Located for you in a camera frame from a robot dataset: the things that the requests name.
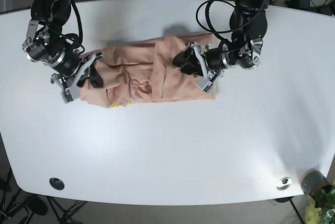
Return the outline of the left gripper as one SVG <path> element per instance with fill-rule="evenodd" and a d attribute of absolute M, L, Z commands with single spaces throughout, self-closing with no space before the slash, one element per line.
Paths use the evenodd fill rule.
<path fill-rule="evenodd" d="M 262 39 L 251 40 L 235 50 L 229 50 L 223 42 L 213 49 L 210 44 L 188 43 L 186 46 L 185 51 L 174 57 L 172 65 L 184 74 L 201 76 L 196 85 L 210 94 L 216 87 L 216 80 L 223 77 L 224 70 L 237 66 L 252 69 L 260 64 Z"/>

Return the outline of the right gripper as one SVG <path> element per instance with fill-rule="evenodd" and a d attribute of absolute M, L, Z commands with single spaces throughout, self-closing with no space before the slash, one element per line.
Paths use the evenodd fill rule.
<path fill-rule="evenodd" d="M 51 67 L 56 73 L 51 75 L 51 84 L 56 83 L 61 88 L 61 97 L 67 104 L 80 97 L 80 91 L 77 86 L 83 87 L 86 80 L 93 88 L 103 88 L 102 77 L 93 64 L 95 54 L 89 54 L 81 57 L 79 50 L 61 49 L 54 56 L 47 56 L 44 64 Z"/>

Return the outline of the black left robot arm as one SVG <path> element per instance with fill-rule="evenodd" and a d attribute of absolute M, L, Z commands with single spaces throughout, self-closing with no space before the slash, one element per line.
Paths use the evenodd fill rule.
<path fill-rule="evenodd" d="M 217 78 L 222 77 L 225 70 L 235 66 L 252 69 L 260 64 L 270 0 L 234 0 L 230 28 L 224 31 L 216 30 L 210 20 L 209 11 L 214 2 L 226 3 L 208 0 L 201 4 L 207 23 L 202 28 L 220 40 L 219 46 L 212 48 L 210 44 L 189 42 L 186 50 L 173 59 L 173 65 L 182 73 L 200 77 L 197 86 L 206 94 L 214 90 Z"/>

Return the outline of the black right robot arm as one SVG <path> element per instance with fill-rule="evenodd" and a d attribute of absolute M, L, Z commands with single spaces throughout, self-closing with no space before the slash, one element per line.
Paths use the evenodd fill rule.
<path fill-rule="evenodd" d="M 82 42 L 83 28 L 75 0 L 34 0 L 23 51 L 30 61 L 55 70 L 50 82 L 61 88 L 65 103 L 80 97 L 79 88 L 86 80 L 94 88 L 103 87 L 94 63 L 105 54 L 84 57 Z"/>

